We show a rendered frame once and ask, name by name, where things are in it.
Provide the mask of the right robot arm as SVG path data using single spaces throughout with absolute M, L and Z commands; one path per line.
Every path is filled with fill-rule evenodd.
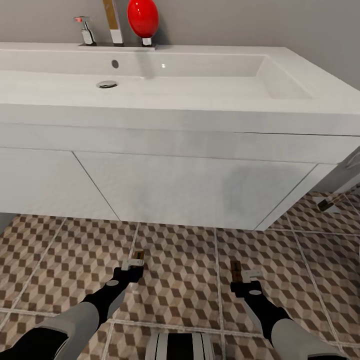
M 350 360 L 330 344 L 314 336 L 291 319 L 282 307 L 276 307 L 265 295 L 258 280 L 260 269 L 242 270 L 241 282 L 231 282 L 230 289 L 237 298 L 244 298 L 244 309 L 281 360 Z

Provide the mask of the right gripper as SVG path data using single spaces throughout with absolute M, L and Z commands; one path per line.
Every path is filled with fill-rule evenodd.
M 233 293 L 235 293 L 237 298 L 244 298 L 244 292 L 247 288 L 258 288 L 261 292 L 262 287 L 261 283 L 258 280 L 252 281 L 251 283 L 243 283 L 241 282 L 231 282 L 230 289 Z

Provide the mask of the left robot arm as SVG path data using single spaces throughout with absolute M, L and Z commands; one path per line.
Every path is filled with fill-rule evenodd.
M 29 329 L 10 349 L 0 352 L 0 360 L 77 360 L 95 332 L 122 305 L 127 286 L 143 277 L 143 265 L 143 259 L 124 258 L 103 288 Z

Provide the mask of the mousetrap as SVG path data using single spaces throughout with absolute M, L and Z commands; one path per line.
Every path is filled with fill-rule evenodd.
M 140 259 L 143 260 L 144 259 L 144 251 L 135 251 L 134 252 L 134 259 Z
M 241 262 L 240 260 L 230 260 L 230 266 L 231 266 L 231 275 L 232 275 L 232 282 L 242 282 L 243 277 L 241 275 Z

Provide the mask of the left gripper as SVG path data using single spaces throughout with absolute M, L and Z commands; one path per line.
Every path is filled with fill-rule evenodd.
M 121 267 L 116 267 L 113 272 L 113 278 L 119 275 L 124 275 L 129 283 L 137 283 L 143 277 L 144 267 L 131 267 L 129 270 L 122 270 Z M 127 285 L 128 285 L 127 284 Z

